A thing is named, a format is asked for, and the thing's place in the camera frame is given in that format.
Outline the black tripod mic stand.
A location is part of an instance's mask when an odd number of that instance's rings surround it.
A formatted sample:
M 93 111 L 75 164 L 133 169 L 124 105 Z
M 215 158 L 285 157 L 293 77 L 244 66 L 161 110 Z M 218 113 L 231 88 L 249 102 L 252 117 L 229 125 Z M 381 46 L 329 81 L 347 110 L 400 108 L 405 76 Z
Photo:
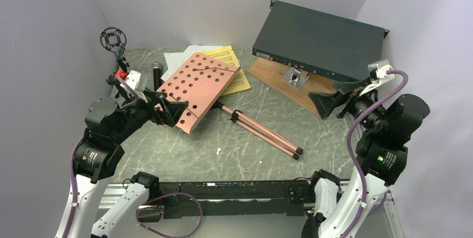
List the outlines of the black tripod mic stand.
M 114 53 L 115 60 L 122 71 L 128 72 L 129 63 L 124 57 L 127 38 L 124 32 L 116 27 L 107 27 L 100 34 L 101 46 Z

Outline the grey paper sheet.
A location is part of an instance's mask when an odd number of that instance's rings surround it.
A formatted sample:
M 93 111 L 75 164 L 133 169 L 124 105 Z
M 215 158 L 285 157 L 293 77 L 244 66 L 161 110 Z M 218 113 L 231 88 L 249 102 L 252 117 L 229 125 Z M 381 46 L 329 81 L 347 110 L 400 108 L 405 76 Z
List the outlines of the grey paper sheet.
M 165 52 L 164 57 L 167 64 L 167 70 L 162 74 L 161 79 L 166 81 L 170 76 L 178 70 L 179 67 L 184 64 L 192 54 L 201 51 L 210 51 L 222 46 L 202 46 L 202 45 L 190 45 L 184 52 Z

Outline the pink tripod music stand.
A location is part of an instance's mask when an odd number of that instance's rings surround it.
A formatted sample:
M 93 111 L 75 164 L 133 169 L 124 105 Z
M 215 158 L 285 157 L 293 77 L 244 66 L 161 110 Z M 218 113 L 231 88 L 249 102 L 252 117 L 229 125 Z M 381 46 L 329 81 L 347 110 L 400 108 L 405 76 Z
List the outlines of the pink tripod music stand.
M 240 110 L 233 110 L 219 101 L 219 97 L 239 74 L 240 67 L 224 63 L 201 52 L 192 54 L 157 90 L 169 101 L 188 102 L 177 127 L 187 134 L 197 127 L 204 115 L 217 108 L 230 115 L 230 121 L 266 141 L 295 160 L 303 149 L 278 133 L 257 123 Z

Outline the black round-base mic stand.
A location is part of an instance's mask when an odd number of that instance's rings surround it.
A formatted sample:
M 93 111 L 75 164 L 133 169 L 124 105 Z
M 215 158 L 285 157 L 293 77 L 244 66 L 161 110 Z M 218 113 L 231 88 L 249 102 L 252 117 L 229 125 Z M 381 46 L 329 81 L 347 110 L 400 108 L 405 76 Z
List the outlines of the black round-base mic stand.
M 121 90 L 122 90 L 121 83 L 115 78 L 113 74 L 109 75 L 106 78 L 106 82 L 108 85 L 114 87 L 117 90 L 117 92 L 114 95 L 114 98 L 118 99 L 121 96 Z

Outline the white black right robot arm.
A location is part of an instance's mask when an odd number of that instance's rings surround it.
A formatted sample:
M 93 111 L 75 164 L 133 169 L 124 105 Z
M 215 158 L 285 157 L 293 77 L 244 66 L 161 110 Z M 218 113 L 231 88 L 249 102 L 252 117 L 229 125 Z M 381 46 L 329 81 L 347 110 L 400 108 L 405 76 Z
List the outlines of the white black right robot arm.
M 376 90 L 363 94 L 358 82 L 339 82 L 332 94 L 309 93 L 323 118 L 338 106 L 343 106 L 339 118 L 353 116 L 346 144 L 354 168 L 346 190 L 334 174 L 313 173 L 307 194 L 315 201 L 315 210 L 304 224 L 302 237 L 355 237 L 375 203 L 385 200 L 407 165 L 407 142 L 430 113 L 423 99 L 401 93 L 407 81 L 404 76 L 391 92 L 395 101 L 388 108 Z

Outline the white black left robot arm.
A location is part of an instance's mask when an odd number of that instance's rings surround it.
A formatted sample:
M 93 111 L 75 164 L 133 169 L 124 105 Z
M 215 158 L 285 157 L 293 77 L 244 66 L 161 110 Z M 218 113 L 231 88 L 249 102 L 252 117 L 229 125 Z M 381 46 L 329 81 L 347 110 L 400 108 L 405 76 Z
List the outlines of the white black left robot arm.
M 118 203 L 97 219 L 103 194 L 124 155 L 122 143 L 145 123 L 174 127 L 188 107 L 186 101 L 169 101 L 167 95 L 147 91 L 145 100 L 119 105 L 115 98 L 92 102 L 86 128 L 71 156 L 70 189 L 56 237 L 111 237 L 124 218 L 145 203 L 159 200 L 159 179 L 141 172 Z

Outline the black silver handheld microphone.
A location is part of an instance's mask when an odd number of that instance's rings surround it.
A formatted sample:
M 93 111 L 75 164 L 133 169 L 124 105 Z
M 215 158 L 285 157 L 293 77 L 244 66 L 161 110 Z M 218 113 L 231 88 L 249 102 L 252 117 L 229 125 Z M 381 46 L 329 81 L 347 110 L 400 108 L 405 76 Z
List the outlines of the black silver handheld microphone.
M 158 61 L 155 61 L 151 65 L 152 74 L 153 74 L 153 89 L 154 91 L 158 90 L 162 85 L 162 65 Z

